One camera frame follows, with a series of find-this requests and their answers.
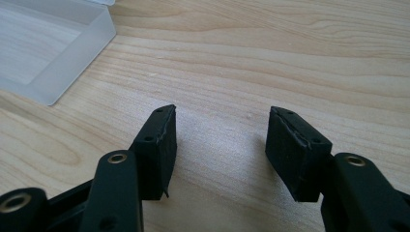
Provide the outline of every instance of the wooden table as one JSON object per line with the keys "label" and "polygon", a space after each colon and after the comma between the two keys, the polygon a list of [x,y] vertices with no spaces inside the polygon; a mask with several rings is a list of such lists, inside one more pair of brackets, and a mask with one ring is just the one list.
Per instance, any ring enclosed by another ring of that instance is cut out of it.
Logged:
{"label": "wooden table", "polygon": [[53,106],[0,93],[0,192],[48,197],[177,105],[170,198],[146,231],[323,231],[265,156],[271,105],[298,112],[410,193],[410,4],[118,0],[118,35]]}

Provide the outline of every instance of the translucent plastic box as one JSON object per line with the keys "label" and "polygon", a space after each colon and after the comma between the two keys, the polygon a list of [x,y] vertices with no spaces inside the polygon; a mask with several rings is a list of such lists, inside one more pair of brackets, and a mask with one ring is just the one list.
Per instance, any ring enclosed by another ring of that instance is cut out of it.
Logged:
{"label": "translucent plastic box", "polygon": [[0,0],[0,88],[52,105],[115,34],[104,5]]}

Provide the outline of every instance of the screw hole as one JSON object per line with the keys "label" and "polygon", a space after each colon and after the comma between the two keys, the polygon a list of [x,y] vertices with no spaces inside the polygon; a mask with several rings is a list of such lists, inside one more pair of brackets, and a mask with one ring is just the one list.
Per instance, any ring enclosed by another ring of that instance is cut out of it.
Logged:
{"label": "screw hole", "polygon": [[127,155],[124,154],[115,154],[108,158],[108,162],[110,163],[120,163],[127,159]]}
{"label": "screw hole", "polygon": [[100,230],[101,231],[110,231],[117,227],[118,220],[117,217],[104,217],[100,221]]}
{"label": "screw hole", "polygon": [[355,166],[365,166],[366,163],[364,160],[357,158],[357,157],[346,157],[348,163],[355,165]]}
{"label": "screw hole", "polygon": [[31,195],[22,192],[9,197],[0,205],[0,213],[6,214],[17,211],[26,206],[31,200]]}
{"label": "screw hole", "polygon": [[154,138],[151,137],[151,136],[146,136],[146,137],[144,138],[144,140],[147,141],[147,142],[149,142],[149,141],[154,140]]}

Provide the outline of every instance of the white plastic container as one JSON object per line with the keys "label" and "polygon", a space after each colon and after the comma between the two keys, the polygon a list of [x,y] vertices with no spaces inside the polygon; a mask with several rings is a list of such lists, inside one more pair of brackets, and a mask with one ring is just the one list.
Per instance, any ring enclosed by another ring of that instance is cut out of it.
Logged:
{"label": "white plastic container", "polygon": [[52,105],[115,34],[104,5],[0,0],[0,88]]}

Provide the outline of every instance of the wood grain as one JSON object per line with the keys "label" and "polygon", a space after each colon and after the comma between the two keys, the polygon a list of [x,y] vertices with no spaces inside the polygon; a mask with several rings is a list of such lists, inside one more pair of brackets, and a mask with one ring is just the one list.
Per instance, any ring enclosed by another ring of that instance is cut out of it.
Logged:
{"label": "wood grain", "polygon": [[271,105],[298,112],[410,193],[408,1],[118,0],[118,35],[51,107],[0,93],[0,192],[54,196],[177,105],[170,198],[146,231],[324,231],[264,155]]}

